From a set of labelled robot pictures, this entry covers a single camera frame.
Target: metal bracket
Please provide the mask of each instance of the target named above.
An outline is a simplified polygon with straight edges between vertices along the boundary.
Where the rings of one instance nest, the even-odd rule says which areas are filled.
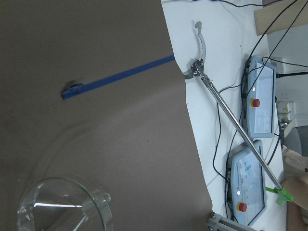
[[[209,231],[256,231],[216,213],[207,221],[207,227]]]

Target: brown cardboard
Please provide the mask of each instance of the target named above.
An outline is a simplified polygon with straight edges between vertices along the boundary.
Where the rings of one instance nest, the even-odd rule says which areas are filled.
[[[172,54],[160,1],[2,1],[0,227],[38,180],[82,175],[115,230],[205,230],[212,210],[176,62],[63,101]]]

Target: electronic device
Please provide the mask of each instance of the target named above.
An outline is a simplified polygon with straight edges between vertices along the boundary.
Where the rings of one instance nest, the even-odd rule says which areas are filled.
[[[254,141],[254,146],[262,155],[262,141]],[[266,188],[262,166],[245,143],[231,150],[227,178],[233,220],[251,225],[266,208]]]
[[[276,67],[252,56],[244,83],[246,100],[243,128],[252,138],[273,137]]]

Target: green handle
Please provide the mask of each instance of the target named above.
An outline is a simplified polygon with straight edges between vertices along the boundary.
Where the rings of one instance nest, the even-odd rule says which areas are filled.
[[[288,193],[284,188],[278,190],[277,188],[271,189],[266,187],[266,191],[279,195],[278,199],[276,200],[276,203],[280,206],[283,206],[287,201],[293,201],[293,196]]]

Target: wooden board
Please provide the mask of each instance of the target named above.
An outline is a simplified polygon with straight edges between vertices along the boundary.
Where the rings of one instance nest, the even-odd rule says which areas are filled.
[[[268,26],[272,23],[272,21],[275,19],[275,17],[292,2],[293,0],[287,0],[255,11],[254,14],[257,35],[262,35],[264,31],[268,28]],[[306,2],[306,0],[298,0],[296,3],[294,3],[279,17],[279,19],[277,19],[273,26],[268,30],[267,34],[287,29]],[[307,23],[308,6],[306,6],[302,13],[299,15],[297,20],[294,22],[293,27],[301,26]]]

